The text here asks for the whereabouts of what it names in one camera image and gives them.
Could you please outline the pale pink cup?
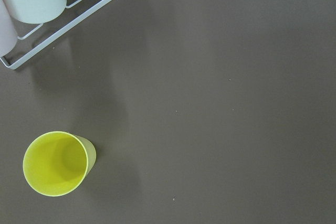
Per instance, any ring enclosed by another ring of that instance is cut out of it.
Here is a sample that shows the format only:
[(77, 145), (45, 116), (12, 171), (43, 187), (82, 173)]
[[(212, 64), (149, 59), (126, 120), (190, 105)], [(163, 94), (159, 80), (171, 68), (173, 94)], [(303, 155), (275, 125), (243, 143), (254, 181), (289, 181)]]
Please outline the pale pink cup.
[(3, 0), (1, 0), (0, 11), (1, 11), (0, 43), (1, 43), (1, 57), (2, 57), (8, 54), (11, 50), (13, 50), (13, 48), (17, 44), (18, 38), (11, 16)]

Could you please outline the yellow-green plastic cup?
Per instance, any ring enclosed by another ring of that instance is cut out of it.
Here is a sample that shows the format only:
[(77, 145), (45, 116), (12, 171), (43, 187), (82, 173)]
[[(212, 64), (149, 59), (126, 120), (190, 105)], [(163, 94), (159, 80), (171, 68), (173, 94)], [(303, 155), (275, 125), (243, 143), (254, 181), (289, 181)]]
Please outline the yellow-green plastic cup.
[(63, 131), (47, 132), (28, 146), (23, 173), (34, 191), (63, 196), (81, 185), (96, 158), (96, 148), (88, 139)]

